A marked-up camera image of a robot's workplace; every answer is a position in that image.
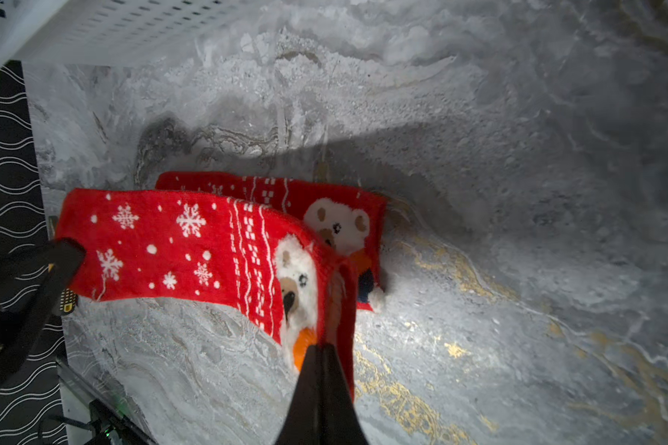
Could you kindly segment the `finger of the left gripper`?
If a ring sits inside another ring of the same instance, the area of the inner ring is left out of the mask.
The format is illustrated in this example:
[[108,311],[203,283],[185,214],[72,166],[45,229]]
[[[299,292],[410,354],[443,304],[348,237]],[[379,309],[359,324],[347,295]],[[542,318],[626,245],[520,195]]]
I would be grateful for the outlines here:
[[78,243],[61,239],[0,259],[0,289],[38,266],[51,267],[24,309],[16,313],[0,309],[0,388],[27,361],[62,291],[72,283],[85,256],[85,249]]

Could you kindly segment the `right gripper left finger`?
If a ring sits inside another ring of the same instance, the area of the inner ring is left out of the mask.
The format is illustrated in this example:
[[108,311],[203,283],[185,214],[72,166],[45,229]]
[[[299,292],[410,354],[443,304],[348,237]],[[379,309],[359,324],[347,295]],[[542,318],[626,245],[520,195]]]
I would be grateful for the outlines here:
[[324,443],[321,428],[321,388],[319,372],[322,365],[322,350],[320,346],[310,346],[307,349],[302,370],[293,392],[289,411],[285,418],[276,445],[307,444],[319,445]]

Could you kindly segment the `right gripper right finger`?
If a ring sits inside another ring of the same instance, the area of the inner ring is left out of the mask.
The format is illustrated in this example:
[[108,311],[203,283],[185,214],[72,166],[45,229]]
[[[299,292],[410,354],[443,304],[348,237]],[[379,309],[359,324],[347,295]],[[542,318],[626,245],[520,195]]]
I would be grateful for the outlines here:
[[369,443],[359,424],[337,350],[330,344],[321,349],[321,443]]

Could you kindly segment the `red christmas sock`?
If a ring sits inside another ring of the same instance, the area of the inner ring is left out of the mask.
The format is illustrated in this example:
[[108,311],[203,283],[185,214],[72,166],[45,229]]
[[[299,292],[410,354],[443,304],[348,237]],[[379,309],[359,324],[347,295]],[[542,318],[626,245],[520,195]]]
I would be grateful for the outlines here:
[[248,200],[303,220],[326,244],[351,260],[358,279],[358,309],[375,313],[383,310],[380,242],[385,198],[348,185],[227,172],[165,172],[159,176],[156,188]]
[[199,192],[75,189],[56,236],[85,250],[76,294],[228,306],[272,337],[291,367],[305,346],[332,345],[354,385],[353,269],[303,221]]

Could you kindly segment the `white plastic basket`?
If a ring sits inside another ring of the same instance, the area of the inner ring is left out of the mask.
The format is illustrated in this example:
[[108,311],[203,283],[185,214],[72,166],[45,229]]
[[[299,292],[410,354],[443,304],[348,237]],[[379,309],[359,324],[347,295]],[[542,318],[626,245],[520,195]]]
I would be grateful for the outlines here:
[[133,67],[257,12],[263,1],[0,1],[11,60]]

